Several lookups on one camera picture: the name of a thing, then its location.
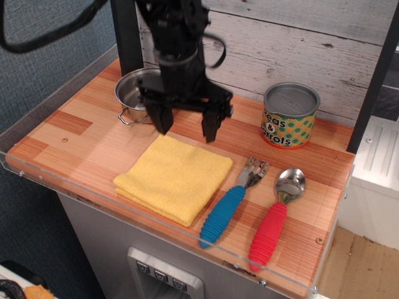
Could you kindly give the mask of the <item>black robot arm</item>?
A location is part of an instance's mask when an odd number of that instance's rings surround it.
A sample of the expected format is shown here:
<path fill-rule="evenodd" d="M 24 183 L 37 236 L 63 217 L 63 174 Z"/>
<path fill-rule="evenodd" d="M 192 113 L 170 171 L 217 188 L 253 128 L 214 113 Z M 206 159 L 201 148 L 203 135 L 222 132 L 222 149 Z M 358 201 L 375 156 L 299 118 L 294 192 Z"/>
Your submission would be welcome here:
<path fill-rule="evenodd" d="M 233 94 L 206 76 L 203 38 L 210 24 L 209 9 L 201 1 L 137 1 L 137 8 L 153 38 L 160 71 L 135 81 L 156 129 L 166 134 L 173 125 L 173 110 L 203 114 L 203 135 L 216 139 L 221 122 L 232 115 Z"/>

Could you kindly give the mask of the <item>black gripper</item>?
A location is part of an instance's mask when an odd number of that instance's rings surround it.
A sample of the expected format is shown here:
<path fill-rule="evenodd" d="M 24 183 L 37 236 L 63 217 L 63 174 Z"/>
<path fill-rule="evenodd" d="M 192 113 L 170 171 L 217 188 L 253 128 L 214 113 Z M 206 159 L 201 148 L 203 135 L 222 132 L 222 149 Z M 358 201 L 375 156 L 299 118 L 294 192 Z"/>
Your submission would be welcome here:
<path fill-rule="evenodd" d="M 168 133 L 174 108 L 200 112 L 206 142 L 214 142 L 222 121 L 233 113 L 233 94 L 208 79 L 202 57 L 175 61 L 159 57 L 158 63 L 159 74 L 135 80 L 155 128 L 163 135 Z"/>

